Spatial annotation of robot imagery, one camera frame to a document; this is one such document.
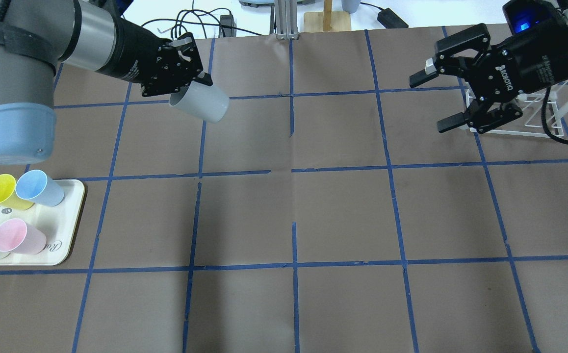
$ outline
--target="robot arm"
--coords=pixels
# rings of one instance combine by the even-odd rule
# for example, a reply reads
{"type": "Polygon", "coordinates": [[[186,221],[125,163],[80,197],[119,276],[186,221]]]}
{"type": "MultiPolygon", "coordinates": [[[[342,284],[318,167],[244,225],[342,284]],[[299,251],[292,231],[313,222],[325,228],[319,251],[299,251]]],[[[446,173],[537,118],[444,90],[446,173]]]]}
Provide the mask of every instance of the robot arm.
{"type": "Polygon", "coordinates": [[[143,96],[212,86],[191,33],[158,38],[82,0],[0,0],[0,164],[50,156],[60,61],[140,83],[143,96]]]}
{"type": "Polygon", "coordinates": [[[522,116],[513,99],[568,79],[568,9],[560,13],[544,0],[512,0],[504,5],[512,36],[491,45],[490,34],[479,24],[439,40],[435,56],[424,70],[410,77],[417,87],[439,74],[458,76],[474,91],[466,112],[437,123],[439,132],[468,125],[479,133],[522,116]],[[466,49],[474,58],[455,55],[466,49]],[[500,103],[490,110],[494,103],[500,103]]]}

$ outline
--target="white rack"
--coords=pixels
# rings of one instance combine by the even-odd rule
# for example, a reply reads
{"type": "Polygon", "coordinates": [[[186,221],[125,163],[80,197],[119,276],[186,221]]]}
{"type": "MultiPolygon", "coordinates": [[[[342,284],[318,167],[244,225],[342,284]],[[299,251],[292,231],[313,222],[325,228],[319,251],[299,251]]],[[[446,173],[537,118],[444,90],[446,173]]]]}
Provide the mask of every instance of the white rack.
{"type": "MultiPolygon", "coordinates": [[[[568,113],[568,101],[565,102],[559,108],[558,102],[558,92],[564,88],[568,83],[568,80],[560,85],[556,85],[551,89],[550,96],[548,98],[548,104],[551,105],[551,111],[553,114],[550,113],[550,110],[547,110],[546,114],[548,116],[548,123],[550,130],[553,132],[555,136],[562,138],[565,134],[563,125],[561,123],[561,118],[568,113]]],[[[521,108],[522,112],[524,112],[524,116],[522,118],[525,119],[523,124],[523,129],[494,129],[487,134],[506,134],[506,135],[517,135],[517,136],[531,136],[531,137],[539,137],[539,138],[548,138],[543,132],[542,124],[541,124],[541,109],[542,109],[542,101],[544,99],[545,90],[531,93],[531,94],[520,94],[517,97],[517,103],[521,108]]],[[[471,103],[474,99],[474,95],[470,87],[468,87],[465,91],[465,100],[467,105],[471,103]]],[[[470,131],[476,132],[476,130],[472,127],[469,128],[470,131]]]]}

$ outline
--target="tray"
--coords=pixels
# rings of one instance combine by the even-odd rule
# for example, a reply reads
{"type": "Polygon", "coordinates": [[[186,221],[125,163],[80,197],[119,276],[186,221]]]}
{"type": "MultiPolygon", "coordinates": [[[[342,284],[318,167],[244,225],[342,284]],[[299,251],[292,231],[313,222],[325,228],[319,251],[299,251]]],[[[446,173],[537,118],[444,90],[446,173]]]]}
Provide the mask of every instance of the tray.
{"type": "Polygon", "coordinates": [[[55,207],[36,203],[28,210],[20,211],[0,206],[0,224],[8,219],[20,218],[38,228],[47,237],[47,245],[38,254],[11,253],[0,259],[0,265],[53,266],[62,263],[68,257],[86,187],[81,181],[75,179],[56,180],[55,182],[64,188],[64,200],[55,207]]]}

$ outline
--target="gray robot arm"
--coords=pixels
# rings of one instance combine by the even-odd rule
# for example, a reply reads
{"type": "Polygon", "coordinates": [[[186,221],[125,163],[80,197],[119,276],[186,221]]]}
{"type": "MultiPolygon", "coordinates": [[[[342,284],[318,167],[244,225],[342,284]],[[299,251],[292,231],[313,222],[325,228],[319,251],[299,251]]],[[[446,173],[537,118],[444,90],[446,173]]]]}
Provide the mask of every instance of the gray robot arm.
{"type": "Polygon", "coordinates": [[[0,164],[50,156],[58,62],[140,83],[143,96],[212,86],[190,33],[158,38],[82,0],[0,0],[0,164]]]}

